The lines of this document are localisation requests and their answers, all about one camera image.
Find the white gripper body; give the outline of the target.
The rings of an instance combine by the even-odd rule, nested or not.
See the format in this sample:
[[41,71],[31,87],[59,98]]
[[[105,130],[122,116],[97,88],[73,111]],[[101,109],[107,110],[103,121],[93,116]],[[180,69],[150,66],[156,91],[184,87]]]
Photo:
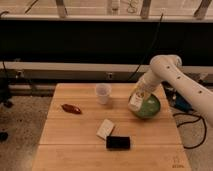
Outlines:
[[148,93],[154,92],[161,84],[162,79],[153,72],[146,72],[143,74],[138,82],[137,88]]

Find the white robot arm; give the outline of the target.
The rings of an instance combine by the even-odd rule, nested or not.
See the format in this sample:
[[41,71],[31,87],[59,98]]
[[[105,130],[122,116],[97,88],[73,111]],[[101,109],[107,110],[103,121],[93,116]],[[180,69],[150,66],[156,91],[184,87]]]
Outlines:
[[213,92],[186,76],[180,70],[181,65],[181,58],[177,55],[154,56],[138,85],[152,93],[159,84],[167,81],[213,127]]

